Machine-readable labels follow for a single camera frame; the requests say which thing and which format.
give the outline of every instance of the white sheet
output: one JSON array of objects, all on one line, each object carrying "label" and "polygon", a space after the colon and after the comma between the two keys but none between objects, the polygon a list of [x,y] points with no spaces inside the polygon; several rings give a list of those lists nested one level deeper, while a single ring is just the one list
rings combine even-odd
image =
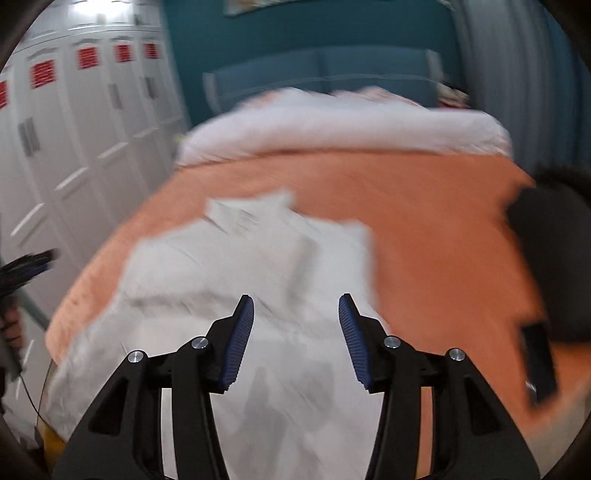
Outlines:
[{"label": "white sheet", "polygon": [[277,151],[415,150],[511,156],[508,132],[478,111],[427,109],[284,89],[217,116],[184,139],[178,164],[236,160]]},{"label": "white sheet", "polygon": [[[212,396],[230,477],[363,478],[382,399],[355,378],[337,305],[350,292],[362,314],[377,317],[371,236],[357,222],[304,218],[289,202],[286,194],[210,202],[211,222],[140,244],[113,302],[54,377],[48,420],[58,433],[69,438],[128,352],[175,351],[247,293],[255,322],[238,380]],[[176,478],[170,393],[163,406],[165,474]]]}]

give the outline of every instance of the black object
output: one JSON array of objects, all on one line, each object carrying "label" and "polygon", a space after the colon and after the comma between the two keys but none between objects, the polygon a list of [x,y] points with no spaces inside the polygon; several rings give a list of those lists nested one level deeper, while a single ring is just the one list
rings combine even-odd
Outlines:
[{"label": "black object", "polygon": [[536,177],[506,210],[538,285],[550,338],[591,340],[591,177],[572,168]]},{"label": "black object", "polygon": [[534,404],[543,402],[557,391],[554,362],[546,332],[546,323],[521,327],[521,340],[527,368],[527,388]]},{"label": "black object", "polygon": [[52,478],[164,479],[160,399],[163,388],[172,388],[179,480],[228,480],[209,394],[223,394],[236,380],[253,320],[252,299],[244,295],[232,317],[176,353],[129,354],[82,417]]},{"label": "black object", "polygon": [[433,458],[424,480],[537,480],[538,467],[492,388],[460,349],[416,351],[363,317],[350,295],[339,319],[358,379],[384,392],[366,480],[414,480],[418,461],[420,388],[433,390]]},{"label": "black object", "polygon": [[[0,267],[0,315],[2,317],[14,305],[15,300],[12,295],[37,275],[47,270],[55,257],[56,251],[48,250],[37,255],[25,255]],[[4,380],[5,372],[12,380],[15,380],[22,373],[22,367],[18,352],[10,347],[3,330],[0,333],[0,375],[2,375],[2,380]],[[2,397],[5,386],[0,385],[0,387],[2,387],[0,391],[0,397]]]}]

